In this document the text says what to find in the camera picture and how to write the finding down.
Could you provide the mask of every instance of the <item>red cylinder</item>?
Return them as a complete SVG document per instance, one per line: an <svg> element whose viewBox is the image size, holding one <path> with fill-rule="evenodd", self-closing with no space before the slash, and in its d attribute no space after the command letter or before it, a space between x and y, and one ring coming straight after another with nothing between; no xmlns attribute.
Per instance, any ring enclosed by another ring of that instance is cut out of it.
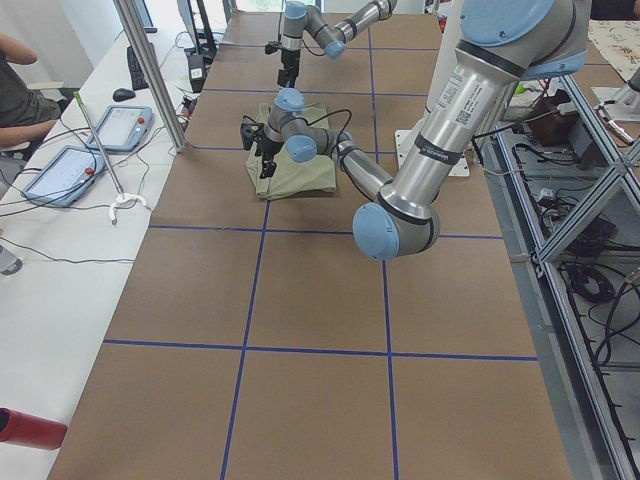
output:
<svg viewBox="0 0 640 480"><path fill-rule="evenodd" d="M0 442L55 450L67 433L64 423L0 408Z"/></svg>

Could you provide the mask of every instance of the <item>beige cloth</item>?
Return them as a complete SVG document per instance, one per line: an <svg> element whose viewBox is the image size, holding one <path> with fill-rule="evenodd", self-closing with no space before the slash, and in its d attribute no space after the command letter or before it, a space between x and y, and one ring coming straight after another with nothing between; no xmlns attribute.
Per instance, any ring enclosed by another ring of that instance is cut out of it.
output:
<svg viewBox="0 0 640 480"><path fill-rule="evenodd" d="M310 104L302 111L305 118L312 122L327 113L324 104ZM269 116L269 105L261 103L259 107L259 122L266 122ZM314 127L329 128L328 119L323 119L316 123ZM333 161L323 155L318 155L313 160L306 163L296 163L291 160L283 147L275 157L278 165L276 172L271 178L260 178L262 164L260 157L255 156L256 145L254 144L249 152L249 159L245 163L249 177L256 187L256 195L259 198L277 200L289 197L299 192L310 190L322 190L324 192L335 192L336 190L336 169Z"/></svg>

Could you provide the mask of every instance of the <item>folded cloth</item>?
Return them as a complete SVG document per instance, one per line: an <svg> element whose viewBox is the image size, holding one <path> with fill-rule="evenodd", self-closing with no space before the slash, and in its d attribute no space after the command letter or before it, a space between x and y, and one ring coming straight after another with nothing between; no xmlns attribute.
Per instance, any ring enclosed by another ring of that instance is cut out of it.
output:
<svg viewBox="0 0 640 480"><path fill-rule="evenodd" d="M302 114L309 121L326 115L324 104L316 103L304 107ZM259 122L267 121L269 105L261 103L259 107ZM329 128L329 121L325 118L314 124L314 127ZM310 190L322 190L324 192L336 191L336 169L333 161L324 155L318 155L306 163L296 163L291 160L283 147L275 157L278 165L271 178L260 178L262 163L260 157L255 156L256 145L249 152L249 159L245 163L249 177L256 187L256 195L259 198L277 200L289 197L299 192Z"/></svg>

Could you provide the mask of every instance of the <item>stand base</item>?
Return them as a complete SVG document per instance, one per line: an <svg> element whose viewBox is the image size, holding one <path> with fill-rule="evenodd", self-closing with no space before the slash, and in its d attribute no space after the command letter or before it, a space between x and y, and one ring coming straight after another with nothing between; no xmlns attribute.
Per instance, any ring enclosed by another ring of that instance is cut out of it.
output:
<svg viewBox="0 0 640 480"><path fill-rule="evenodd" d="M612 87L591 87L593 93L600 103L605 102L607 100L611 100L613 96L620 90L618 88ZM640 123L640 113L631 113L628 109L620 108L619 105L612 103L611 105L605 105L605 109L611 120L619 121L619 122L636 122Z"/></svg>
<svg viewBox="0 0 640 480"><path fill-rule="evenodd" d="M410 132L411 130L396 130L396 156L398 158L398 168L402 166L405 158L407 158L407 154L409 153L409 148L403 147L402 143ZM467 159L464 155L449 172L450 177L468 177L470 174L469 165L467 165Z"/></svg>

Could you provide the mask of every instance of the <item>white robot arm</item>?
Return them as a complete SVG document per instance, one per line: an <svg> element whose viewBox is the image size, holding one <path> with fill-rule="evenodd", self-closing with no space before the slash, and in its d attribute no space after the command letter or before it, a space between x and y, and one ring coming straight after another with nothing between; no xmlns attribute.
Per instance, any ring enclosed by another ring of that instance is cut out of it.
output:
<svg viewBox="0 0 640 480"><path fill-rule="evenodd" d="M396 3L397 0L373 0L335 27L329 27L315 6L298 1L287 2L282 38L265 46L268 55L282 51L280 58L283 68L278 71L278 85L295 87L300 73L300 48L305 31L331 60L335 60L342 54L347 42L372 24L391 17Z"/></svg>
<svg viewBox="0 0 640 480"><path fill-rule="evenodd" d="M500 93L520 79L551 78L582 67L590 4L466 0L457 64L395 178L347 133L310 127L301 113L304 98L292 88L278 94L266 125L243 125L245 147L256 141L263 161L273 160L283 144L294 161L329 155L371 200L353 220L360 250L378 260L422 252L440 232L432 202Z"/></svg>

